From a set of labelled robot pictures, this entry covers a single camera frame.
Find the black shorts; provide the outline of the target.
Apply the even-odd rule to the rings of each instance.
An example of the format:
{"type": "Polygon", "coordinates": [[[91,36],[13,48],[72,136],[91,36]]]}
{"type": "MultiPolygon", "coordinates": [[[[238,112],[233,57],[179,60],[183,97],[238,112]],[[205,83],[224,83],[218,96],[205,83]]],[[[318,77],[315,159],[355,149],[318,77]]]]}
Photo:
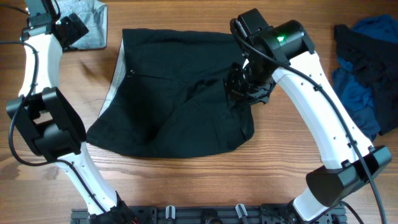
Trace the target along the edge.
{"type": "Polygon", "coordinates": [[[189,158],[231,152],[253,137],[250,106],[224,89],[241,61],[232,35],[124,29],[123,47],[125,76],[88,143],[125,156],[189,158]]]}

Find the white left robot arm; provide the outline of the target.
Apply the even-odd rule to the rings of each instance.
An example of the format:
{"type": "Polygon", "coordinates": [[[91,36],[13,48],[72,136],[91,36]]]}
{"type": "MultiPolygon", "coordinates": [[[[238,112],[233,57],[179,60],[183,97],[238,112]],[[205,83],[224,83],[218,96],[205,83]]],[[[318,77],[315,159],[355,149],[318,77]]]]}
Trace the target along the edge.
{"type": "Polygon", "coordinates": [[[61,169],[85,201],[89,223],[137,223],[90,157],[85,125],[59,89],[63,51],[88,28],[75,13],[62,16],[57,1],[25,4],[27,26],[15,42],[25,49],[24,81],[17,98],[6,103],[11,154],[26,166],[61,169]]]}

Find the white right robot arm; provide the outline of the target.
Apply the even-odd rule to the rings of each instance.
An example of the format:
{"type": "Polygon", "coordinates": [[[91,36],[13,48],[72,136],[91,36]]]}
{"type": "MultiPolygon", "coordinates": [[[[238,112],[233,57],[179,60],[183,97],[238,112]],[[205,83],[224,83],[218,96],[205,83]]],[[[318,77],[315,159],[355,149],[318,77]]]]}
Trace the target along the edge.
{"type": "Polygon", "coordinates": [[[322,166],[306,175],[307,188],[275,212],[263,216],[279,223],[338,223],[335,213],[345,198],[370,185],[382,221],[386,213],[375,178],[391,162],[386,146],[374,146],[355,125],[328,82],[315,46],[295,20],[270,26],[257,9],[229,23],[242,50],[243,64],[234,63],[224,86],[244,104],[267,103],[280,86],[300,113],[320,152],[322,166]]]}

